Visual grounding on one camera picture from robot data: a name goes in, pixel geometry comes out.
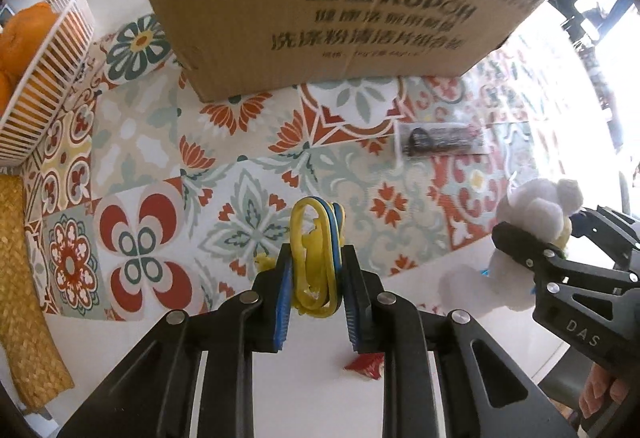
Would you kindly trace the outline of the person right hand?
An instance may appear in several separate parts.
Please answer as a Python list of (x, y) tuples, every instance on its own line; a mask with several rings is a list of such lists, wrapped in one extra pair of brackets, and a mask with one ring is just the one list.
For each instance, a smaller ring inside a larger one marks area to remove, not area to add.
[(629, 392), (628, 385), (608, 373), (602, 366), (593, 363), (582, 393), (579, 397), (579, 409), (584, 418), (591, 418), (601, 410), (606, 397), (621, 404)]

